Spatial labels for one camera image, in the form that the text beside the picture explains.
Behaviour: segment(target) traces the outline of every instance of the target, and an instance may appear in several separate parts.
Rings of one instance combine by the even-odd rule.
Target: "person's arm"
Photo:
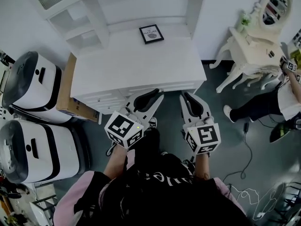
[[[111,180],[120,176],[123,173],[126,156],[127,150],[117,144],[113,149],[107,166],[105,167],[105,170],[103,172],[104,175],[108,176]]]
[[[209,156],[207,153],[197,155],[195,176],[204,180],[210,179]]]
[[[285,73],[287,74],[288,78],[290,79],[292,90],[293,90],[294,95],[296,96],[296,99],[301,104],[301,86],[300,86],[300,84],[298,83],[293,72],[286,71]]]

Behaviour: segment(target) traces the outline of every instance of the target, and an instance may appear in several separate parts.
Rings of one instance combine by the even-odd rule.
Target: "white wall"
[[[194,42],[201,59],[215,56],[229,36],[228,27],[235,26],[241,10],[251,12],[260,0],[204,0]],[[279,41],[289,42],[301,29],[301,0],[293,0],[293,9],[288,23],[282,30]]]
[[[69,49],[28,0],[0,0],[0,49],[18,59],[36,50],[52,63],[65,67]]]

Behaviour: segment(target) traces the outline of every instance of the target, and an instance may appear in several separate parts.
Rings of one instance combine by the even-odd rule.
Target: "pink sleeve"
[[[228,189],[228,187],[219,179],[219,178],[214,178],[215,184],[217,186],[217,188],[221,191],[222,195],[224,195],[225,197],[229,198],[240,210],[242,210],[242,212],[244,214],[245,211],[242,208],[242,206],[237,202],[237,200],[235,199],[235,197],[233,196],[233,194],[230,192],[230,190]]]
[[[84,195],[90,185],[94,172],[85,172],[69,189],[56,206],[53,222],[55,226],[69,226],[74,218],[74,205]]]

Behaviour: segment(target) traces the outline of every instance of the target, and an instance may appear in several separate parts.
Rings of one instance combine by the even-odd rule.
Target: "black stripe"
[[[55,81],[53,84],[52,94],[51,94],[49,102],[46,105],[44,105],[42,107],[38,107],[38,108],[33,108],[33,109],[24,109],[24,108],[20,108],[16,105],[14,105],[14,106],[18,109],[22,109],[23,111],[29,111],[29,112],[48,111],[48,110],[52,109],[53,107],[55,107],[56,102],[57,102],[58,92],[60,90],[61,78],[62,78],[62,70],[58,66],[55,66],[55,68],[56,68]]]
[[[60,161],[58,159],[58,154],[57,154],[57,149],[55,144],[55,136],[53,135],[52,129],[45,124],[39,124],[39,125],[41,125],[46,131],[50,154],[51,154],[52,166],[53,166],[51,175],[48,178],[41,180],[41,181],[46,181],[55,178],[59,174],[61,166],[60,166]]]

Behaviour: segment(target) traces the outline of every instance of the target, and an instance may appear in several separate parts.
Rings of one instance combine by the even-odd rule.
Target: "black cable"
[[[237,173],[240,173],[240,178],[243,180],[246,178],[246,173],[245,173],[245,170],[248,168],[248,166],[250,165],[252,159],[253,159],[253,152],[252,152],[252,149],[251,147],[248,145],[248,143],[246,142],[246,132],[244,134],[244,143],[246,145],[246,147],[250,150],[250,153],[251,153],[251,157],[250,157],[250,160],[248,162],[248,164],[245,166],[245,168],[242,170],[242,171],[236,171],[236,172],[232,172],[230,174],[228,174],[224,179],[223,179],[223,182],[226,180],[226,178],[228,176],[231,176],[231,175],[234,175],[234,174],[237,174]]]
[[[259,122],[260,122],[263,126],[265,126],[265,127],[268,127],[268,128],[274,128],[274,127],[267,126],[267,125],[263,124],[261,120],[259,120]]]

